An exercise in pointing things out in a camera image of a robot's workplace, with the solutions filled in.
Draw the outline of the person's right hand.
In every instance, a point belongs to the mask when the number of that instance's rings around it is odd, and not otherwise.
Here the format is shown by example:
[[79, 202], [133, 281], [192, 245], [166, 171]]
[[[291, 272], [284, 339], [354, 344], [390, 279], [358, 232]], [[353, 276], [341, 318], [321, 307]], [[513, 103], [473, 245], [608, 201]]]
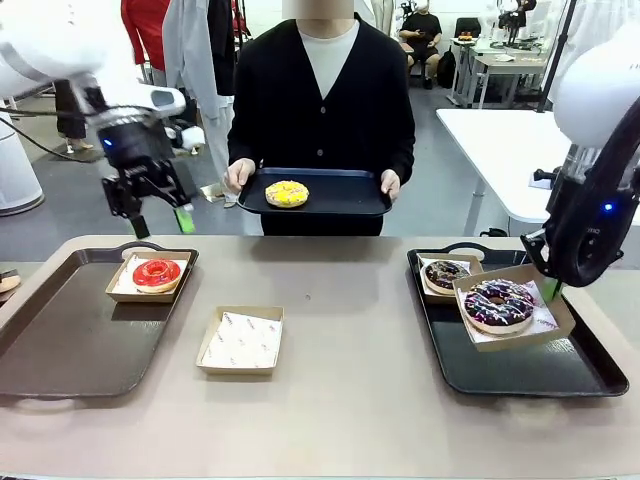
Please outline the person's right hand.
[[232, 193], [239, 194], [255, 171], [256, 165], [253, 160], [240, 158], [228, 166], [224, 175], [225, 186]]

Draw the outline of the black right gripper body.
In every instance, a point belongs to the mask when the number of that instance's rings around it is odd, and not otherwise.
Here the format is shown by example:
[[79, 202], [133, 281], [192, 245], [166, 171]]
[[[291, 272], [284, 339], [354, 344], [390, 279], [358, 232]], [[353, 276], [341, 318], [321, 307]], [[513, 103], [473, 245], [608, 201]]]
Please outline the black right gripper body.
[[626, 192], [602, 192], [589, 181], [560, 175], [544, 224], [551, 273], [602, 273], [622, 256]]

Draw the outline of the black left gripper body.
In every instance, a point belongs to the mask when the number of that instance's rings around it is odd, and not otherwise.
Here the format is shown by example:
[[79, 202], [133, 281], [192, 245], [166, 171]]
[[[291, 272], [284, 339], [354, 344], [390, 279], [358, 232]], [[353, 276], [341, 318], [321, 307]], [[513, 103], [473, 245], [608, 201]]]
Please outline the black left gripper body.
[[157, 179], [173, 158], [172, 145], [161, 120], [143, 120], [107, 126], [97, 131], [109, 164], [131, 175]]

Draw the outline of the person's left hand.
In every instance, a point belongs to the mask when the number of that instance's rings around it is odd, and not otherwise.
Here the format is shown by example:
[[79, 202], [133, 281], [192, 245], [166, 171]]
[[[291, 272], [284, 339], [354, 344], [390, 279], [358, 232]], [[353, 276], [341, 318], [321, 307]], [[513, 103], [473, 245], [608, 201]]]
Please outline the person's left hand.
[[385, 170], [381, 175], [381, 193], [391, 202], [395, 202], [401, 189], [399, 175], [392, 169]]

